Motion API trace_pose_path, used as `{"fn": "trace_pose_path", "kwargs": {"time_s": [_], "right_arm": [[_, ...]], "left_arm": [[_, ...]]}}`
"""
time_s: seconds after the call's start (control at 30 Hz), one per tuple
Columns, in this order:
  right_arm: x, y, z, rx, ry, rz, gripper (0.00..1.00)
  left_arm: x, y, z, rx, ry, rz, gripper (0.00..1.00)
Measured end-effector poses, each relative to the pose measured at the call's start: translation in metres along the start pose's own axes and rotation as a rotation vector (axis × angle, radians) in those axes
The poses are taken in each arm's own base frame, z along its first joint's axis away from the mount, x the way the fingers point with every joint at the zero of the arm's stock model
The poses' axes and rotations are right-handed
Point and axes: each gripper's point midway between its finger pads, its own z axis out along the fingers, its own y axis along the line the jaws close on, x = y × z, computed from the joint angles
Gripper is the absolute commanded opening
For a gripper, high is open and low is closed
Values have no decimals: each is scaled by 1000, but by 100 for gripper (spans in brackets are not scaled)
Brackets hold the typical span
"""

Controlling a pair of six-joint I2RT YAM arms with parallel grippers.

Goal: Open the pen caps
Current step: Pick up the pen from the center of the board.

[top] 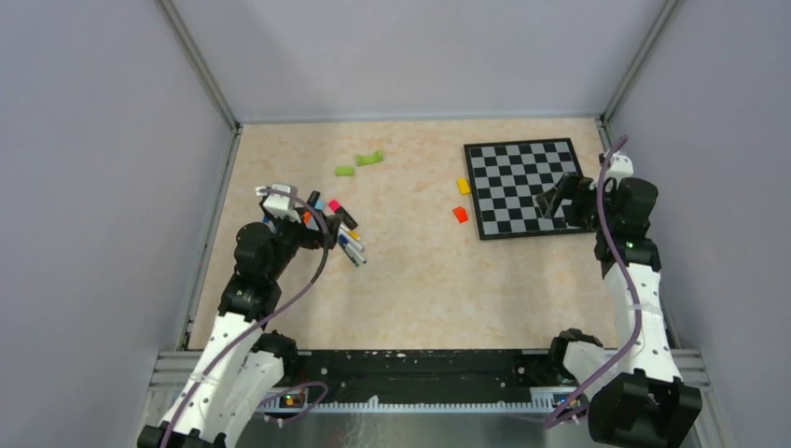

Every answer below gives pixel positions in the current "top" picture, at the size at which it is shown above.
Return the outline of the green thin pen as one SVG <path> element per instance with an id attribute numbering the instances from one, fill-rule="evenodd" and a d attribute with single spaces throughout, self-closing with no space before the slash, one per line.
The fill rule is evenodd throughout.
<path id="1" fill-rule="evenodd" d="M 350 260 L 350 262 L 355 266 L 359 267 L 360 262 L 357 260 L 357 257 L 353 254 L 350 248 L 345 245 L 340 245 L 340 249 L 344 252 L 346 257 Z"/>

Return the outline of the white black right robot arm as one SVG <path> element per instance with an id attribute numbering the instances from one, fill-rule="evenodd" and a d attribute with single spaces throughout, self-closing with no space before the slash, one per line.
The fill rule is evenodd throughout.
<path id="1" fill-rule="evenodd" d="M 702 408 L 701 392 L 686 385 L 667 339 L 659 297 L 661 261 L 647 236 L 659 192 L 643 179 L 602 184 L 565 174 L 536 198 L 544 217 L 570 201 L 565 221 L 596 232 L 594 256 L 616 308 L 618 351 L 605 350 L 578 329 L 553 342 L 549 377 L 577 389 L 546 418 L 554 428 L 586 417 L 594 441 L 616 447 L 679 447 Z"/>

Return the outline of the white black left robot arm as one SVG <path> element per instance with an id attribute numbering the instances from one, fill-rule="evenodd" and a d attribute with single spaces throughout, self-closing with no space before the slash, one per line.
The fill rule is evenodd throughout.
<path id="1" fill-rule="evenodd" d="M 282 295 L 278 279 L 297 252 L 319 249 L 326 264 L 341 219 L 325 223 L 310 229 L 300 219 L 270 217 L 239 229 L 209 341 L 171 408 L 143 427 L 137 446 L 233 447 L 267 393 L 296 380 L 295 341 L 265 328 Z"/>

